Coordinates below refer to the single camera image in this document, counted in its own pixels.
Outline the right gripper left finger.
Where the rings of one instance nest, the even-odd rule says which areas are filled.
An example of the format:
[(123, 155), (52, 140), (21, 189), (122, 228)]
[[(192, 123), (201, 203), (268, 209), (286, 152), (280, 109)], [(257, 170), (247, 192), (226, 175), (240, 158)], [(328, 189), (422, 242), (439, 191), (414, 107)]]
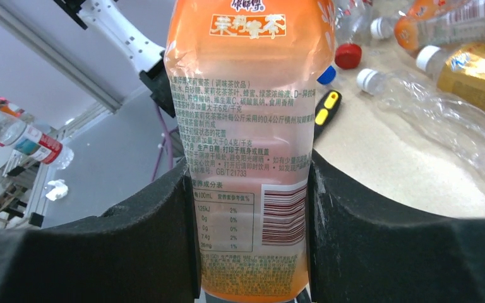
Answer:
[(102, 215), (0, 230), (0, 302), (194, 302), (200, 261), (185, 162)]

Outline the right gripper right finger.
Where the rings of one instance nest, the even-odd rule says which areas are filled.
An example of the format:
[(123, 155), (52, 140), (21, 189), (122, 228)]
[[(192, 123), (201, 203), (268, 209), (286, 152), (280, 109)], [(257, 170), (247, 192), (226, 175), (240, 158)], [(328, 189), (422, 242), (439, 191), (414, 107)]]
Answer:
[(307, 222), (315, 302), (485, 302), (485, 218), (403, 205), (314, 152)]

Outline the clear bottle white cap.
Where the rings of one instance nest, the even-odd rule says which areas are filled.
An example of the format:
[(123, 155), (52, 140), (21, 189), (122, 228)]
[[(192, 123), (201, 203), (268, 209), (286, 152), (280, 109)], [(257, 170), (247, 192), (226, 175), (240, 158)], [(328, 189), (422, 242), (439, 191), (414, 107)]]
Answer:
[(356, 84), (374, 97), (379, 109), (400, 116), (485, 175), (485, 111), (435, 90), (406, 71), (364, 68), (358, 72)]

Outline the red gold label bottle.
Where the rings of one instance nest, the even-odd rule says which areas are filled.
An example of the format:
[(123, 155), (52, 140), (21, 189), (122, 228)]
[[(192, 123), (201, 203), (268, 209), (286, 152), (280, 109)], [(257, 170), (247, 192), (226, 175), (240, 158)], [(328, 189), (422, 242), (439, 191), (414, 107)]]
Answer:
[(485, 44), (472, 42), (454, 50), (428, 45), (416, 66), (443, 92), (454, 94), (485, 111)]

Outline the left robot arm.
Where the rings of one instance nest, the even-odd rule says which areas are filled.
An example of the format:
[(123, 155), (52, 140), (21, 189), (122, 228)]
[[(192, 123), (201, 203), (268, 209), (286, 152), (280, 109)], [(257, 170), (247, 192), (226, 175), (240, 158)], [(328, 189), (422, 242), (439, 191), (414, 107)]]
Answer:
[(151, 99), (175, 117), (169, 77), (164, 66), (165, 48), (139, 31), (119, 10), (115, 1), (56, 1), (83, 29), (94, 28), (119, 49), (151, 91)]

